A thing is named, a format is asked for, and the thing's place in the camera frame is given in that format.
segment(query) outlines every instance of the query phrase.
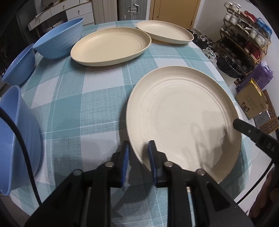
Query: metal bolt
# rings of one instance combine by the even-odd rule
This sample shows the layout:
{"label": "metal bolt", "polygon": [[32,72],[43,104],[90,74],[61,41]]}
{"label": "metal bolt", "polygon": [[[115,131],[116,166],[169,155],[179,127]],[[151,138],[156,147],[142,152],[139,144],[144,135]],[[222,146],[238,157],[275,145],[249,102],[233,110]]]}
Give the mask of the metal bolt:
{"label": "metal bolt", "polygon": [[74,174],[75,176],[79,176],[79,175],[82,174],[82,171],[81,171],[80,169],[76,169],[76,170],[74,170],[73,174]]}
{"label": "metal bolt", "polygon": [[197,172],[197,174],[199,174],[201,176],[205,175],[205,171],[203,169],[197,169],[196,172]]}
{"label": "metal bolt", "polygon": [[167,162],[164,163],[164,165],[165,165],[166,167],[172,167],[172,166],[173,166],[173,163],[170,162],[170,161],[167,161]]}
{"label": "metal bolt", "polygon": [[113,167],[113,165],[114,165],[113,162],[106,162],[106,163],[105,163],[105,166],[106,166],[106,167],[109,167],[109,168]]}

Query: plate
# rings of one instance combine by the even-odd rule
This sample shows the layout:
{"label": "plate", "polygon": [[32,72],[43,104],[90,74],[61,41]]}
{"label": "plate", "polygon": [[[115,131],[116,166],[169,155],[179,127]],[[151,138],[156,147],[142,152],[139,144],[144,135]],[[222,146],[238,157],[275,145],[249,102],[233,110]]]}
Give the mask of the plate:
{"label": "plate", "polygon": [[186,44],[194,36],[185,28],[159,20],[145,20],[137,23],[137,28],[147,32],[151,38],[168,43]]}
{"label": "plate", "polygon": [[107,66],[141,55],[151,44],[144,31],[116,27],[93,32],[79,40],[71,50],[76,62],[87,66]]}
{"label": "plate", "polygon": [[241,146],[237,111],[225,90],[193,68],[167,66],[146,74],[127,104],[131,146],[149,170],[147,144],[183,169],[203,168],[218,183],[232,170]]}

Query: wire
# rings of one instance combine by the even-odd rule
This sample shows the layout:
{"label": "wire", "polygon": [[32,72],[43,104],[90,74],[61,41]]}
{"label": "wire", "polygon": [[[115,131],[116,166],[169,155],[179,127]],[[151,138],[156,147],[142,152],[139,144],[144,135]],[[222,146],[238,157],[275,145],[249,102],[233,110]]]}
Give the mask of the wire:
{"label": "wire", "polygon": [[14,134],[15,134],[15,136],[16,136],[19,144],[20,144],[20,147],[21,147],[21,150],[22,150],[22,153],[23,153],[23,156],[24,156],[24,160],[25,160],[25,163],[26,163],[27,172],[28,172],[28,175],[29,175],[29,179],[30,179],[30,182],[31,182],[32,189],[34,191],[34,194],[35,194],[35,197],[36,197],[36,200],[37,200],[39,206],[41,206],[42,202],[41,202],[41,199],[39,197],[39,193],[38,193],[38,190],[37,190],[37,187],[36,187],[36,184],[35,184],[35,179],[34,179],[34,176],[33,176],[29,155],[28,155],[27,148],[25,146],[24,140],[23,140],[23,138],[20,134],[20,131],[18,130],[17,126],[12,121],[12,119],[9,117],[9,115],[1,107],[0,107],[0,118],[2,118],[7,123],[7,125],[11,128],[11,130],[14,132]]}
{"label": "wire", "polygon": [[250,190],[236,203],[240,204],[250,193],[254,190],[254,188],[261,182],[261,180],[265,177],[265,175],[268,173],[272,166],[273,162],[271,161],[268,167],[266,168],[265,172],[262,174],[262,176],[258,179],[258,181],[253,185],[253,187],[250,188]]}

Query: tablecloth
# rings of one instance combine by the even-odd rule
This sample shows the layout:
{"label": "tablecloth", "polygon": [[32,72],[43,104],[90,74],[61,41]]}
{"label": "tablecloth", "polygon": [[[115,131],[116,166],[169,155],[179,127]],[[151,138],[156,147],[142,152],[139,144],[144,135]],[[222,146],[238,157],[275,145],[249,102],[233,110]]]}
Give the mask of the tablecloth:
{"label": "tablecloth", "polygon": [[[135,27],[137,22],[85,26],[82,36],[109,27]],[[241,115],[223,78],[192,42],[174,45],[153,40],[141,56],[108,67],[86,67],[70,56],[49,60],[38,53],[36,64],[21,94],[40,126],[42,163],[35,180],[42,201],[73,170],[95,169],[128,139],[128,97],[136,83],[153,69],[182,65],[204,72],[224,88]],[[221,182],[232,198],[244,189],[249,177],[249,142],[242,137],[237,163]],[[13,190],[10,197],[29,215],[38,207],[30,184]],[[166,226],[167,189],[153,186],[150,174],[133,154],[124,188],[111,190],[111,212],[113,226]]]}

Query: bowl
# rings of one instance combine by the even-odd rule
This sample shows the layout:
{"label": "bowl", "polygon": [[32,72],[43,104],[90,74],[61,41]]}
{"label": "bowl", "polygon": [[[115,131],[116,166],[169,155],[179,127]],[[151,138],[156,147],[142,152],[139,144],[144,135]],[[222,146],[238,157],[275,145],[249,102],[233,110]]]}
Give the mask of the bowl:
{"label": "bowl", "polygon": [[33,43],[26,47],[10,64],[5,74],[3,75],[2,82],[11,86],[21,85],[29,79],[35,69],[35,52]]}
{"label": "bowl", "polygon": [[82,28],[83,18],[70,20],[42,36],[33,48],[48,59],[69,55],[72,47],[81,38]]}
{"label": "bowl", "polygon": [[[41,138],[36,118],[24,102],[19,86],[12,86],[2,97],[0,107],[18,127],[35,175],[41,159]],[[0,192],[9,195],[11,190],[26,185],[29,180],[24,157],[16,136],[0,118]]]}

